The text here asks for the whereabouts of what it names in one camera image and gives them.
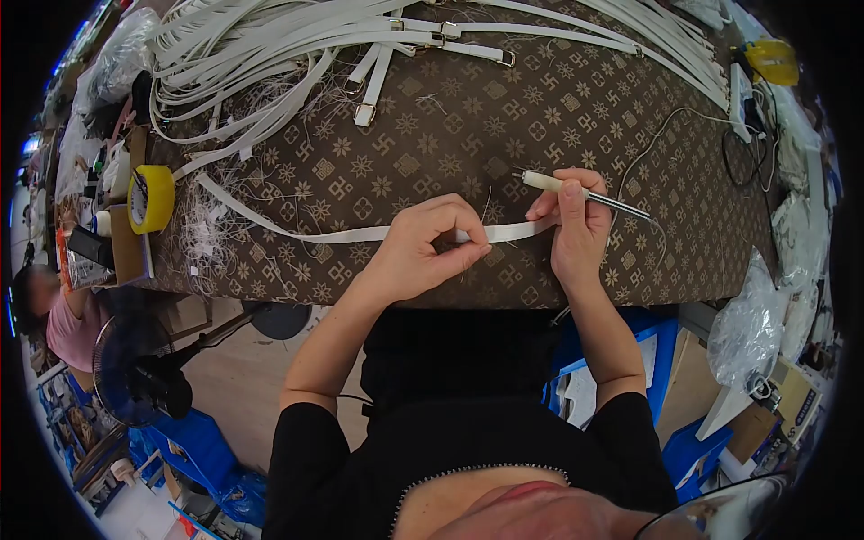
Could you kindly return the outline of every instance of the pink shirt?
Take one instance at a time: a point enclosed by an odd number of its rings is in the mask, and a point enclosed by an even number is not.
[[[96,296],[89,294],[81,318],[76,319],[61,293],[48,313],[48,347],[67,364],[83,372],[92,372],[93,346],[109,318]]]

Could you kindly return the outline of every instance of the finger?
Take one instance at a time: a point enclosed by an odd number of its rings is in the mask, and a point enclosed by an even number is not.
[[[426,216],[424,225],[427,230],[422,232],[422,239],[426,242],[438,238],[442,232],[459,229],[465,231],[475,244],[486,245],[489,243],[486,229],[480,222],[480,216],[470,206],[465,208],[455,203],[448,204],[429,210],[424,214]]]
[[[589,200],[585,203],[585,225],[594,233],[609,233],[612,228],[612,210],[599,202]]]
[[[596,194],[601,195],[607,194],[606,181],[603,180],[603,177],[600,176],[600,173],[597,171],[576,167],[559,168],[553,171],[552,175],[558,180],[569,180],[571,178],[578,180],[582,187],[586,188],[588,191],[593,191]]]
[[[548,216],[558,205],[558,194],[554,191],[544,191],[534,200],[534,204],[528,209],[525,218],[536,221],[543,216]]]
[[[558,192],[561,225],[565,231],[585,229],[585,195],[576,179],[565,180]]]
[[[439,195],[437,197],[432,197],[431,199],[425,200],[418,205],[413,206],[418,211],[428,211],[434,210],[436,208],[440,208],[444,205],[459,205],[465,208],[471,208],[471,205],[467,203],[466,200],[462,199],[458,194],[446,194]]]
[[[475,244],[466,242],[454,250],[445,251],[429,261],[432,275],[438,283],[455,276],[471,268],[471,265],[480,260],[492,250],[490,244]]]

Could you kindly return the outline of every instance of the hair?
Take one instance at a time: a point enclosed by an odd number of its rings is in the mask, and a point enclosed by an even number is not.
[[[37,316],[30,305],[32,300],[29,281],[33,276],[34,266],[28,265],[18,271],[12,279],[12,314],[16,319],[16,328],[22,334],[30,335],[35,331],[43,331],[48,322],[48,316]]]

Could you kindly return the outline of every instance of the patterned fabric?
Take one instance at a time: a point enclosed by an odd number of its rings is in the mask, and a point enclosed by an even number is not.
[[[579,3],[531,3],[645,43],[636,32]],[[452,10],[418,4],[405,16],[455,22],[494,18],[565,28],[516,11],[480,12],[478,7],[459,4],[460,10]],[[246,199],[247,206],[284,228],[331,232],[386,225],[407,206],[456,192],[486,225],[521,222],[539,192],[511,177],[512,172],[591,168],[616,194],[628,165],[673,110],[686,105],[710,116],[726,116],[648,59],[524,35],[476,33],[463,35],[461,41],[512,50],[517,64],[508,69],[434,49],[415,58],[394,54],[372,126],[353,124],[352,104],[332,103],[295,118],[281,134],[254,149],[260,159],[241,164],[245,170],[240,174],[254,195]],[[717,45],[718,50],[727,49],[722,42]],[[346,60],[352,58],[343,54]],[[237,101],[223,105],[223,117],[226,110],[244,105]],[[197,124],[170,127],[175,134],[197,134],[206,122],[203,117]],[[622,200],[658,218],[669,245],[661,260],[664,247],[657,228],[624,215],[617,218],[600,268],[615,304],[737,295],[751,245],[776,268],[769,210],[758,180],[736,187],[727,178],[721,154],[726,127],[679,112],[630,171]],[[753,166],[748,149],[735,141],[728,147],[734,176],[746,179]],[[185,151],[160,139],[150,145],[148,162],[178,168],[188,161]],[[769,157],[765,178],[770,166]],[[191,178],[178,187],[179,198],[188,196]],[[175,215],[165,232],[152,235],[158,278],[148,286],[200,290],[185,254],[169,241],[183,224],[184,216]],[[497,244],[464,275],[406,305],[561,307],[565,299],[550,268],[551,241],[552,231],[547,231]],[[299,241],[255,227],[232,241],[237,263],[212,276],[211,292],[333,303],[376,249],[375,243],[304,248]]]

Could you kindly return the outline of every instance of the eyeglasses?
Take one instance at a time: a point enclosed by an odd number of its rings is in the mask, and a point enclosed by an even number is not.
[[[749,538],[766,524],[791,483],[792,475],[785,471],[706,493],[652,519],[636,534],[636,540]]]

